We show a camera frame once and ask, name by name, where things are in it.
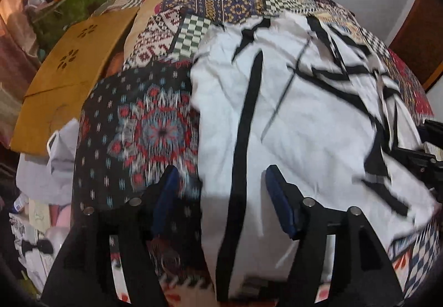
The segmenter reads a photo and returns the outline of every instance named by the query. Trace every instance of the brown cardboard box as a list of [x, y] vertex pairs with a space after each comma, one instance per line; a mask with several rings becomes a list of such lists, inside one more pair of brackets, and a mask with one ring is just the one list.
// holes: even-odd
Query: brown cardboard box
[[46, 143], [72, 118], [97, 82], [114, 47], [127, 32], [138, 7], [80, 22], [65, 33], [41, 65], [26, 92], [10, 147], [46, 156]]

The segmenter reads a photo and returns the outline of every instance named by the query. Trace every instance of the beige curtain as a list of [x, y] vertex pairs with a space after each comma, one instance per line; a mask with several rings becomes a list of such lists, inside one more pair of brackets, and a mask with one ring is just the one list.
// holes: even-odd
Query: beige curtain
[[37, 40], [22, 0], [0, 1], [0, 143], [9, 146], [21, 103], [37, 69]]

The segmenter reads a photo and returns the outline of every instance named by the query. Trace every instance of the silver screw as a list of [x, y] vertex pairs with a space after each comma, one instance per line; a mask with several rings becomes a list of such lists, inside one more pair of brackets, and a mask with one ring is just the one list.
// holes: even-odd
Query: silver screw
[[352, 207], [351, 207], [351, 213], [352, 213], [354, 216], [359, 216], [359, 215], [362, 214], [362, 210], [359, 209], [359, 208], [356, 207], [356, 206], [352, 206]]
[[306, 197], [303, 199], [303, 204], [307, 207], [312, 207], [315, 204], [315, 200], [311, 197]]
[[91, 214], [94, 213], [94, 207], [86, 207], [83, 210], [83, 213], [86, 214], [87, 216], [90, 216]]
[[134, 197], [129, 200], [129, 204], [132, 207], [138, 206], [140, 203], [141, 203], [141, 199], [139, 199], [138, 197]]

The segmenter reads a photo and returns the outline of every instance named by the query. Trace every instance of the patchwork bedspread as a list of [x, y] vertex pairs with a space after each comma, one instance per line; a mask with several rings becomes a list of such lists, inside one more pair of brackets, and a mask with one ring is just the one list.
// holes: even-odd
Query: patchwork bedspread
[[[211, 24], [242, 23], [282, 10], [315, 15], [367, 44], [398, 81], [415, 122], [432, 116], [424, 90], [407, 66], [360, 26], [351, 11], [332, 0], [161, 0], [138, 34], [123, 71], [99, 82], [84, 105], [73, 209], [75, 215], [86, 206], [118, 207], [156, 182], [168, 164], [177, 166], [181, 185], [174, 213], [165, 231], [148, 243], [166, 297], [173, 296], [168, 301], [174, 307], [192, 305], [195, 299], [216, 305], [199, 245], [198, 116], [189, 104], [193, 56]], [[114, 256], [118, 256], [116, 246], [118, 242], [112, 241]], [[436, 220], [423, 231], [392, 243], [388, 255], [405, 296], [415, 291], [438, 253]], [[183, 292], [194, 286], [199, 287], [194, 297]], [[116, 289], [123, 300], [128, 298], [123, 296], [124, 278]], [[318, 300], [327, 293], [328, 285], [321, 286]]]

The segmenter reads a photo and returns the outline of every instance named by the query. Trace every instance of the white fabric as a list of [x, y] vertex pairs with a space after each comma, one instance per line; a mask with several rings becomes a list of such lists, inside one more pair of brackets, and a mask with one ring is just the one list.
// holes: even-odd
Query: white fabric
[[[199, 177], [203, 182], [202, 248], [213, 281], [220, 245], [225, 234], [231, 191], [233, 152], [239, 120], [248, 87], [253, 60], [263, 51], [260, 93], [252, 119], [247, 152], [247, 207], [236, 251], [229, 296], [236, 295], [245, 277], [285, 279], [296, 252], [294, 242], [281, 230], [264, 184], [264, 171], [276, 164], [289, 183], [296, 184], [304, 196], [324, 207], [347, 210], [359, 206], [383, 246], [387, 249], [396, 236], [424, 226], [436, 202], [424, 184], [403, 166], [384, 156], [394, 196], [409, 204], [408, 217], [394, 213], [389, 206], [360, 180], [365, 177], [364, 160], [371, 150], [375, 130], [368, 117], [351, 104], [295, 75], [280, 112], [261, 142], [261, 135], [292, 75], [297, 56], [310, 35], [314, 35], [303, 16], [283, 13], [269, 29], [255, 32], [249, 44], [231, 63], [240, 45], [243, 25], [212, 26], [200, 43], [198, 61], [191, 70], [191, 103], [200, 112]], [[360, 51], [345, 44], [327, 25], [345, 65], [364, 64], [380, 74], [385, 69], [377, 56], [362, 61]], [[300, 70], [311, 75], [311, 68], [339, 72], [331, 54], [314, 37], [301, 58]], [[381, 103], [384, 85], [398, 89], [383, 76], [349, 75], [351, 82], [327, 80], [337, 89], [358, 94], [367, 110], [384, 123], [387, 115], [393, 128], [395, 106], [398, 112], [400, 146], [420, 144], [413, 120], [402, 101], [394, 96]], [[324, 275], [331, 275], [333, 244], [326, 251]]]
[[78, 121], [72, 119], [51, 136], [49, 158], [20, 154], [16, 183], [29, 198], [47, 204], [71, 203], [78, 128]]

